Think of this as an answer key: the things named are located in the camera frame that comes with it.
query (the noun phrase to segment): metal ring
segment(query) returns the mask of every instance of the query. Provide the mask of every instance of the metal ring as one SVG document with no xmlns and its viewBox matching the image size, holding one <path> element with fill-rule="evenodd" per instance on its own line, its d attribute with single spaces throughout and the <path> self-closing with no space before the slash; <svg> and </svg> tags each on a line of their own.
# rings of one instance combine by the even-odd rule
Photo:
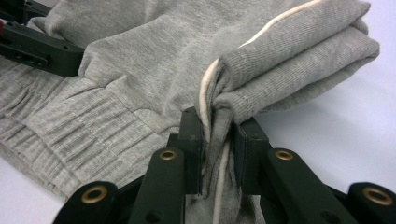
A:
<svg viewBox="0 0 396 224">
<path fill-rule="evenodd" d="M 393 204 L 392 198 L 383 190 L 375 189 L 372 187 L 367 187 L 367 188 L 363 189 L 362 192 L 363 192 L 363 195 L 368 200 L 372 201 L 373 203 L 378 203 L 378 204 L 385 205 L 385 206 L 390 206 Z M 379 194 L 384 198 L 382 199 L 382 198 L 375 197 L 375 195 L 373 195 L 372 193 Z"/>
<path fill-rule="evenodd" d="M 284 151 L 284 150 L 279 150 L 275 153 L 275 155 L 281 159 L 282 161 L 289 161 L 293 159 L 293 155 L 291 153 Z"/>
<path fill-rule="evenodd" d="M 170 161 L 177 156 L 174 150 L 165 150 L 160 154 L 160 158 L 165 161 Z"/>
<path fill-rule="evenodd" d="M 99 191 L 99 195 L 95 197 L 90 197 L 90 194 L 94 191 Z M 105 186 L 95 186 L 87 189 L 81 196 L 81 200 L 84 203 L 97 203 L 102 201 L 107 195 L 107 188 Z"/>
</svg>

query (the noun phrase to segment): white table surface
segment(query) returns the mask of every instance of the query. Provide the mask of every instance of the white table surface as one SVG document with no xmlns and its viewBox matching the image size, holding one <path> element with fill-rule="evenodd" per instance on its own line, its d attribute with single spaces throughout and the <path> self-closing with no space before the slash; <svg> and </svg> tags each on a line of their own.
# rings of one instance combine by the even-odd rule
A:
<svg viewBox="0 0 396 224">
<path fill-rule="evenodd" d="M 291 111 L 257 118 L 274 147 L 300 154 L 343 192 L 369 181 L 396 192 L 396 2 L 365 17 L 381 54 L 354 77 Z M 63 203 L 0 158 L 0 223 L 51 223 Z"/>
</svg>

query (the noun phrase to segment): black clamp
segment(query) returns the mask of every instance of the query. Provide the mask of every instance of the black clamp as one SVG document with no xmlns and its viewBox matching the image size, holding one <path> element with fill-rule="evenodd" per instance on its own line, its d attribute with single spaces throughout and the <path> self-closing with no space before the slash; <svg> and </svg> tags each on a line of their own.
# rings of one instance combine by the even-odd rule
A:
<svg viewBox="0 0 396 224">
<path fill-rule="evenodd" d="M 78 189 L 54 223 L 184 223 L 185 194 L 200 193 L 204 150 L 194 108 L 180 125 L 145 176 L 121 189 L 100 181 Z M 298 154 L 272 148 L 255 119 L 235 125 L 232 139 L 237 183 L 261 195 L 267 224 L 396 223 L 395 193 L 372 183 L 353 184 L 348 194 L 327 187 Z"/>
<path fill-rule="evenodd" d="M 0 0 L 0 18 L 9 21 L 0 21 L 0 55 L 62 77 L 77 76 L 84 49 L 20 25 L 49 11 L 35 1 Z"/>
<path fill-rule="evenodd" d="M 45 17 L 50 7 L 32 0 L 0 0 L 0 18 L 6 21 L 26 23 L 33 17 Z"/>
</svg>

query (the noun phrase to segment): gathered fabric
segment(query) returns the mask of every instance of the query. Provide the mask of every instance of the gathered fabric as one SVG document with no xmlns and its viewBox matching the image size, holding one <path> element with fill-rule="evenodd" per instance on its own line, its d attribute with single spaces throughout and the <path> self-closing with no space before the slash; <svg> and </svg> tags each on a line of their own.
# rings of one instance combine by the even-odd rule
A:
<svg viewBox="0 0 396 224">
<path fill-rule="evenodd" d="M 262 221 L 236 186 L 231 124 L 287 110 L 378 56 L 357 0 L 61 0 L 28 26 L 85 48 L 78 77 L 0 58 L 0 155 L 64 200 L 119 188 L 195 106 L 205 127 L 203 195 L 186 223 Z"/>
</svg>

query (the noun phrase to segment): gray sweatpants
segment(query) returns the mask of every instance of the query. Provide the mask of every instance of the gray sweatpants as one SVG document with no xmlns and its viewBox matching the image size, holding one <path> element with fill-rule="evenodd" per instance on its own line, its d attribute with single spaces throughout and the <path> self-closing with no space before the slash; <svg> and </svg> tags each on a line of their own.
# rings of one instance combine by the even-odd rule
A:
<svg viewBox="0 0 396 224">
<path fill-rule="evenodd" d="M 195 105 L 206 120 L 205 193 L 188 199 L 187 223 L 212 221 L 219 186 L 215 216 L 252 223 L 255 205 L 235 185 L 233 153 L 223 153 L 230 124 L 302 104 L 379 52 L 361 21 L 369 4 L 356 0 L 319 1 L 238 48 L 305 2 L 61 0 L 29 26 L 86 48 L 79 76 L 1 58 L 0 154 L 64 199 L 94 180 L 122 187 Z"/>
</svg>

